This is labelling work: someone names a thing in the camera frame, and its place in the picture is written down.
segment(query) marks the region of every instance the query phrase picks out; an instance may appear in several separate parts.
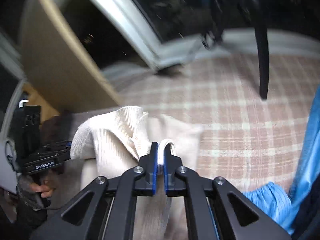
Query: plaid blanket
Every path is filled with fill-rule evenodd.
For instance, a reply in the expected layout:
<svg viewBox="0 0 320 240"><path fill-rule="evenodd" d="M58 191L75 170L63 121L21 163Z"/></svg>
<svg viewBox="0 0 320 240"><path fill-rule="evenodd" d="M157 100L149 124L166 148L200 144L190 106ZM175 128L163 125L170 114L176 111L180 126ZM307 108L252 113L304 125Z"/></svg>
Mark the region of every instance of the plaid blanket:
<svg viewBox="0 0 320 240"><path fill-rule="evenodd" d="M121 94L125 105L151 115L205 126L201 176L224 176L241 191L269 181L288 191L319 83L319 59L270 56L268 99L262 101L258 57L236 54L192 62L178 75L144 77Z"/></svg>

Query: cream knit fabric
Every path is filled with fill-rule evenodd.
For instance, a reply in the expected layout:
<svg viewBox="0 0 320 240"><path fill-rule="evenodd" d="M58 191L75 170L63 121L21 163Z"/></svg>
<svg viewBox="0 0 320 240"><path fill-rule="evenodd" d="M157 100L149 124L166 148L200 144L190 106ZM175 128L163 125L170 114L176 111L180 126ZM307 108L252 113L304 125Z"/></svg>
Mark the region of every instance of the cream knit fabric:
<svg viewBox="0 0 320 240"><path fill-rule="evenodd" d="M136 166L141 156L149 154L151 141L160 142L157 193L153 197L138 197L133 239L161 240L164 238L171 205L171 198L164 193L163 150L170 144L172 154L177 150L183 164L195 169L202 131L199 125L185 124L165 115L150 118L142 108L126 106L84 122L73 138L70 156L72 159L87 159L81 178L83 188L96 176L102 175L109 179L120 176ZM171 211L173 224L178 223L183 202L177 200L174 206L176 213Z"/></svg>

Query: black gripper frame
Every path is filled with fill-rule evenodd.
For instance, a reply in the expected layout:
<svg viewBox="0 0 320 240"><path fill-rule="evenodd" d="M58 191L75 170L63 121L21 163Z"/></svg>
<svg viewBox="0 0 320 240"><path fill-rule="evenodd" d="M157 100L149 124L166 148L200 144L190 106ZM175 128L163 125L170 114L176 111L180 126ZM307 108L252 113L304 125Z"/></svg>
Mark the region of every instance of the black gripper frame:
<svg viewBox="0 0 320 240"><path fill-rule="evenodd" d="M156 189L157 148L140 158L139 167L121 176L97 177L41 225L31 240L129 240L133 236L137 196ZM164 152L167 196L183 196L189 240L289 240L287 232L223 177L207 179Z"/></svg>

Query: black cable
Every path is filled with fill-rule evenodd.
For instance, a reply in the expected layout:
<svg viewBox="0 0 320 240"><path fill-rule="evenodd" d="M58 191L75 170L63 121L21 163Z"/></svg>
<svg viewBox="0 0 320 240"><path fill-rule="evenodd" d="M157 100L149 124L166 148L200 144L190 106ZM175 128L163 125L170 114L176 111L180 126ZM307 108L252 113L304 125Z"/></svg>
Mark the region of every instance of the black cable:
<svg viewBox="0 0 320 240"><path fill-rule="evenodd" d="M42 208L42 209L46 209L46 210L59 210L60 208L62 208L62 207L59 207L59 208Z"/></svg>
<svg viewBox="0 0 320 240"><path fill-rule="evenodd" d="M17 172L16 169L14 168L14 165L13 165L13 157L11 155L7 155L7 145L9 145L10 147L10 150L11 150L11 153L13 153L13 147L12 147L12 144L9 140L7 140L4 144L4 155L8 161L8 163L11 165L13 171Z"/></svg>

